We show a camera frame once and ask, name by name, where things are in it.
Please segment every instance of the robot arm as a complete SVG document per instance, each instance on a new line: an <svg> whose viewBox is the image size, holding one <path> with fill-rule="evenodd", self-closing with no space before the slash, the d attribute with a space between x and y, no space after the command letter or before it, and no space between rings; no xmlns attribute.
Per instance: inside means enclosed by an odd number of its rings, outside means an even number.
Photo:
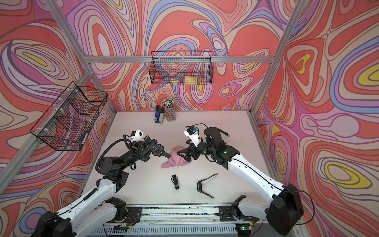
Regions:
<svg viewBox="0 0 379 237"><path fill-rule="evenodd" d="M204 130L206 142L203 142L196 132L198 133L198 129L194 126L190 126L184 132L186 135L189 134L187 136L190 140L186 142L189 147L178 151L177 154L188 162L191 161L191 157L197 160L201 154L210 155L214 162L239 175L264 198L265 202L259 203L241 196L235 205L239 208L236 213L267 220L278 233L287 235L304 214L297 188L292 184L283 185L250 164L237 149L228 146L222 140L220 133L228 133L221 129L207 127Z"/></svg>
<svg viewBox="0 0 379 237"><path fill-rule="evenodd" d="M125 202L118 198L110 198L126 183L129 174L123 170L138 160L148 161L151 153L154 156L170 157L170 154L166 153L164 147L156 140L152 140L148 136L143 138L143 136L143 132L137 130L132 132L129 137L131 140L124 135L123 139L112 143L95 165L96 171L103 174L104 177L96 182L93 189L73 203L56 213L48 211L43 214L39 218L32 236L85 237L105 222L124 221L127 212ZM127 153L120 157L104 157L110 148L121 141L125 142L129 148ZM95 209L104 200L106 203Z"/></svg>

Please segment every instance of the pink towel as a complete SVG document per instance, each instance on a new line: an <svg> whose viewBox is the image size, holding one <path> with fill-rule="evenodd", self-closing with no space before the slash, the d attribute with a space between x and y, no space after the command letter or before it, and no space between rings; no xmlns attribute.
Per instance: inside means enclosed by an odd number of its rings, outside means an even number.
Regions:
<svg viewBox="0 0 379 237"><path fill-rule="evenodd" d="M189 162L186 161L185 159L183 159L180 155L178 155L176 152L177 151L180 151L180 150L183 150L184 147L183 146L176 146L174 147L172 150L171 150L171 157L168 159L167 162L163 163L161 165L161 168L164 169L164 168L169 168L169 167L174 167L174 166L184 166L184 165L188 165Z"/></svg>

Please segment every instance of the cable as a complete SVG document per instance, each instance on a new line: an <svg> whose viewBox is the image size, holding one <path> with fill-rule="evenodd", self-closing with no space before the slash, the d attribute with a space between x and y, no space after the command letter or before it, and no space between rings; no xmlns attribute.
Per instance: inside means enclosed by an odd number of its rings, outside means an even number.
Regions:
<svg viewBox="0 0 379 237"><path fill-rule="evenodd" d="M167 220L167 219L173 219L173 218L165 218L165 219L160 220L160 221L150 222L150 223L146 223L146 224L144 224L144 223L142 223L142 222L139 222L139 224L143 224L143 225L147 225L147 224L156 224L156 223L159 223L159 222L165 221L165 220Z"/></svg>
<svg viewBox="0 0 379 237"><path fill-rule="evenodd" d="M206 157L206 159L209 160L210 162L216 162L215 160L210 160L210 159L208 158L207 155L205 155L205 157Z"/></svg>
<svg viewBox="0 0 379 237"><path fill-rule="evenodd" d="M250 236L253 236L253 235L255 235L259 230L260 230L260 228L262 228L262 225L263 225L263 222L264 222L265 220L262 220L262 224L261 224L261 226L258 228L258 230L256 231L256 232L254 232L253 234L251 234Z"/></svg>
<svg viewBox="0 0 379 237"><path fill-rule="evenodd" d="M130 224L133 224L133 220L128 216L129 213L126 213L126 216L128 217L128 219L130 220Z"/></svg>
<svg viewBox="0 0 379 237"><path fill-rule="evenodd" d="M136 216L134 215L134 213L131 213L131 214L134 216L134 220L135 220L134 223L137 223L137 218L136 218Z"/></svg>
<svg viewBox="0 0 379 237"><path fill-rule="evenodd" d="M186 126L186 127L192 127L192 126L199 125L199 124L194 124L194 125Z"/></svg>
<svg viewBox="0 0 379 237"><path fill-rule="evenodd" d="M109 237L109 235L107 234L107 232L106 232L106 230L105 230L105 226L104 226L104 224L103 224L103 228L104 228L104 233L105 233L105 235L106 235L107 237Z"/></svg>
<svg viewBox="0 0 379 237"><path fill-rule="evenodd" d="M130 145L128 144L128 142L131 142L129 139L126 138L126 134L124 134L124 142L125 142L125 145L126 147L130 150Z"/></svg>
<svg viewBox="0 0 379 237"><path fill-rule="evenodd" d="M105 156L105 154L114 146L116 145L117 143L119 143L120 141L123 141L123 139L118 139L117 141L114 141L109 147L107 147L105 149L105 151L103 152L103 154L101 154L101 156L98 158L96 164L95 164L95 170L96 171L99 171L99 163L101 161L101 159Z"/></svg>
<svg viewBox="0 0 379 237"><path fill-rule="evenodd" d="M242 163L244 166L249 167L252 171L254 171L257 175L259 175L262 179L264 179L266 182L268 182L272 187L274 187L274 188L276 188L276 189L279 189L280 191L283 191L283 192L285 192L285 193L299 193L299 192L306 193L306 194L308 195L310 201L312 202L313 215L312 215L312 218L311 218L309 221L304 222L304 223L299 223L299 224L296 224L296 225L299 225L299 226L300 226L300 225L308 224L309 222L311 222L311 221L314 219L314 217L315 217L315 204L313 203L313 199L312 199L312 197L309 195L309 193L307 193L307 192L304 191L304 190L286 191L286 190L280 189L280 188L274 186L272 183L270 183L267 179L265 179L260 173L258 173L256 170L254 170L253 168L251 168L249 165L247 165L247 164L245 164L245 163L243 163L242 161L237 160L237 159L233 159L233 158L230 158L230 159L231 159L231 160L236 160L236 161Z"/></svg>
<svg viewBox="0 0 379 237"><path fill-rule="evenodd" d="M104 233L105 233L105 235L106 235L107 237L109 237L109 235L107 234L107 232L106 232L106 230L105 230L105 226L104 226L104 224L103 224L103 229L104 229Z"/></svg>

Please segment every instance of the black wire basket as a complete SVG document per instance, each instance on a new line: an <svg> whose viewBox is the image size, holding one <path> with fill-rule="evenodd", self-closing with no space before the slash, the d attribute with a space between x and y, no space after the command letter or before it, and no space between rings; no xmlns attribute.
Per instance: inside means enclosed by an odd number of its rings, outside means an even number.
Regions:
<svg viewBox="0 0 379 237"><path fill-rule="evenodd" d="M108 95L91 86L76 85L68 93L67 99L54 109L50 120L33 131L46 111L30 132L56 151L81 151Z"/></svg>
<svg viewBox="0 0 379 237"><path fill-rule="evenodd" d="M152 51L152 84L211 85L211 51Z"/></svg>

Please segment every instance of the psychedelic wall pattern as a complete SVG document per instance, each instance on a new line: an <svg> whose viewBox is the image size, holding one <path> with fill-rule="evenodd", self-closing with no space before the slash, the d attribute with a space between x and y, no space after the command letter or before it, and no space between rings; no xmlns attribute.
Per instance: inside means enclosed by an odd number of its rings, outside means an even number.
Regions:
<svg viewBox="0 0 379 237"><path fill-rule="evenodd" d="M83 68L40 1L0 3L1 169L29 130Z"/></svg>
<svg viewBox="0 0 379 237"><path fill-rule="evenodd" d="M1 1L0 22L2 169L83 68L44 1ZM30 236L41 214L76 198L110 120L103 109L81 152L54 151L44 143L36 149L0 196L0 236Z"/></svg>
<svg viewBox="0 0 379 237"><path fill-rule="evenodd" d="M148 63L93 63L116 111L154 110L168 96L177 110L246 110L268 63L226 63L224 76L214 72L212 85L151 84Z"/></svg>
<svg viewBox="0 0 379 237"><path fill-rule="evenodd" d="M0 236L30 236L42 214L76 199L111 117L105 106L80 152L40 144L0 196Z"/></svg>
<svg viewBox="0 0 379 237"><path fill-rule="evenodd" d="M185 45L187 50L240 56L261 49L273 55L294 2L67 0L59 4L87 55L150 55L156 49Z"/></svg>
<svg viewBox="0 0 379 237"><path fill-rule="evenodd" d="M378 1L311 0L254 111L310 236L379 236L378 51Z"/></svg>
<svg viewBox="0 0 379 237"><path fill-rule="evenodd" d="M213 55L273 55L293 1L160 0L60 2L87 55L138 56L153 50L210 50ZM151 85L149 64L92 67L116 110L154 110L174 96L178 110L249 109L268 64L216 63L214 85Z"/></svg>

